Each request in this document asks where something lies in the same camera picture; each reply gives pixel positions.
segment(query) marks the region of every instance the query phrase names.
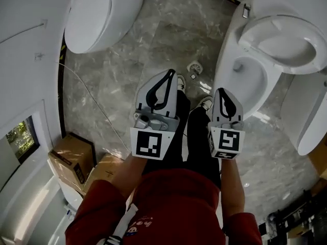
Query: person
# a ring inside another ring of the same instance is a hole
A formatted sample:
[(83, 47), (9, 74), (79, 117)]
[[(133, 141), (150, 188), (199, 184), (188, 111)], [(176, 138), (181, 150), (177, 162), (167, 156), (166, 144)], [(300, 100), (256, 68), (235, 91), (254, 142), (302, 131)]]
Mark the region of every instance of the person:
[[(211, 157), (206, 115), (212, 97), (190, 113), (185, 79), (178, 76), (180, 122), (162, 161), (129, 156), (111, 183), (96, 180), (67, 228), (67, 245), (96, 245), (113, 235), (126, 211), (126, 200), (138, 208), (121, 244), (262, 244), (253, 214), (244, 212), (245, 196), (235, 160)], [(188, 123), (189, 156), (182, 159), (182, 139)], [(216, 210), (219, 193), (223, 230)]]

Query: gray marble tile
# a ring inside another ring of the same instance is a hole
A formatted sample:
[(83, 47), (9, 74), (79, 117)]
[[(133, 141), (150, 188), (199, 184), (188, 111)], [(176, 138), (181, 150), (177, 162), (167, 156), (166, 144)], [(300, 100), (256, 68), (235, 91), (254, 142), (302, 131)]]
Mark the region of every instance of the gray marble tile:
[[(70, 62), (70, 64), (68, 64), (70, 66), (68, 67), (72, 68), (87, 85), (88, 90), (101, 107), (101, 110), (107, 115), (118, 135), (122, 137), (126, 129), (130, 127), (130, 124), (126, 121), (134, 105), (133, 98), (142, 73), (143, 64), (133, 60), (123, 59), (110, 52), (93, 53), (84, 55), (83, 57), (68, 52), (67, 62)], [(74, 119), (69, 118), (74, 117), (71, 112), (73, 111), (73, 113), (76, 114), (74, 110), (77, 108), (78, 112), (84, 113), (84, 118), (91, 121), (94, 119), (93, 111), (96, 113), (100, 110), (90, 96), (80, 98), (80, 94), (85, 94), (87, 91), (80, 81), (76, 83), (74, 74), (67, 70), (65, 71), (64, 78), (64, 94), (66, 95), (64, 109), (67, 129), (83, 130), (83, 128), (72, 126), (72, 123), (75, 126), (78, 124), (76, 124)], [(106, 122), (106, 117), (103, 114), (102, 119), (98, 117), (97, 123), (93, 123), (93, 128), (89, 127), (89, 132), (92, 133), (99, 130), (98, 123), (100, 122)], [(110, 138), (107, 137), (108, 134), (101, 133), (104, 137), (101, 141), (108, 141), (108, 139), (112, 141), (115, 138), (117, 138), (116, 140), (118, 142), (120, 141), (115, 133)], [(126, 139), (125, 144), (129, 146), (129, 139)], [(112, 153), (112, 148), (105, 149)], [(116, 147), (114, 152), (121, 152), (126, 155), (126, 148), (121, 145), (120, 147)]]
[(230, 4), (223, 5), (223, 0), (167, 0), (162, 19), (187, 29), (198, 29), (197, 32), (213, 38), (223, 38), (233, 14)]
[[(144, 0), (133, 27), (119, 43), (92, 54), (68, 51), (66, 65), (82, 78), (130, 148), (136, 92), (153, 75), (168, 68), (184, 75), (191, 108), (211, 93), (217, 58), (235, 8), (225, 0)], [(204, 67), (196, 80), (186, 70), (193, 60)], [(249, 184), (245, 187), (246, 210), (258, 222), (287, 206), (317, 180), (308, 158), (299, 156), (283, 133), (280, 109), (292, 79), (283, 74), (264, 105), (244, 125), (244, 149), (237, 163), (242, 183)], [(64, 118), (68, 131), (95, 143), (98, 159), (105, 152), (127, 157), (129, 151), (109, 121), (68, 70), (64, 74)], [(186, 136), (182, 155), (184, 160), (188, 155)]]
[(309, 159), (300, 156), (283, 133), (279, 111), (292, 79), (282, 74), (264, 105), (244, 122), (246, 136), (237, 164), (242, 183), (249, 184), (244, 188), (245, 209), (258, 221), (289, 205), (318, 179)]
[(98, 161), (108, 152), (120, 158), (128, 155), (82, 83), (68, 71), (64, 74), (64, 119), (68, 132), (74, 132), (95, 144)]
[(148, 49), (159, 24), (166, 0), (144, 0), (129, 32), (109, 50), (126, 59), (146, 63)]
[[(139, 87), (154, 75), (173, 68), (184, 75), (186, 95), (191, 100), (191, 108), (194, 108), (213, 87), (221, 44), (221, 39), (212, 39), (193, 29), (160, 22), (149, 48), (149, 61), (144, 67)], [(192, 80), (186, 67), (194, 60), (203, 65), (204, 71), (199, 78)]]

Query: toilet lid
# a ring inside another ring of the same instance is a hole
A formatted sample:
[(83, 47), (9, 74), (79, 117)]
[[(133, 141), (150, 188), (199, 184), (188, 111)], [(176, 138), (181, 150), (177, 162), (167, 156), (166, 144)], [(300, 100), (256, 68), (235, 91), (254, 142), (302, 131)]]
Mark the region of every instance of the toilet lid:
[(69, 50), (76, 54), (87, 52), (102, 34), (110, 10), (111, 0), (76, 0), (65, 28)]
[(294, 16), (276, 15), (249, 22), (239, 45), (288, 74), (311, 74), (327, 65), (327, 42), (322, 33)]

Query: leg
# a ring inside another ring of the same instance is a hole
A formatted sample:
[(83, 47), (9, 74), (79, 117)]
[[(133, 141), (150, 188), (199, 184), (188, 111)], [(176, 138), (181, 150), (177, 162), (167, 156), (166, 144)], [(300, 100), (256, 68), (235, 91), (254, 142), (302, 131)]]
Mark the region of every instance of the leg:
[(143, 175), (158, 169), (180, 168), (183, 165), (182, 141), (183, 133), (188, 121), (191, 102), (182, 91), (177, 91), (177, 110), (179, 125), (174, 138), (162, 161), (148, 159)]
[(211, 157), (207, 125), (210, 122), (206, 110), (196, 108), (189, 115), (187, 168), (198, 172), (220, 188), (219, 159)]

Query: sneaker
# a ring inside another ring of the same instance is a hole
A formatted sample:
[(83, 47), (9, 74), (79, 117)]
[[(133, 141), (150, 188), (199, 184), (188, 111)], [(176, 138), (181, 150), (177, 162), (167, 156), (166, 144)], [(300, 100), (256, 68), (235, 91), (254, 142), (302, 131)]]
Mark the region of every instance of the sneaker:
[(177, 76), (177, 90), (182, 91), (183, 93), (185, 93), (185, 78), (182, 75), (178, 75)]
[(199, 102), (197, 107), (202, 107), (205, 109), (206, 112), (208, 112), (211, 109), (212, 105), (213, 105), (212, 96), (206, 96)]

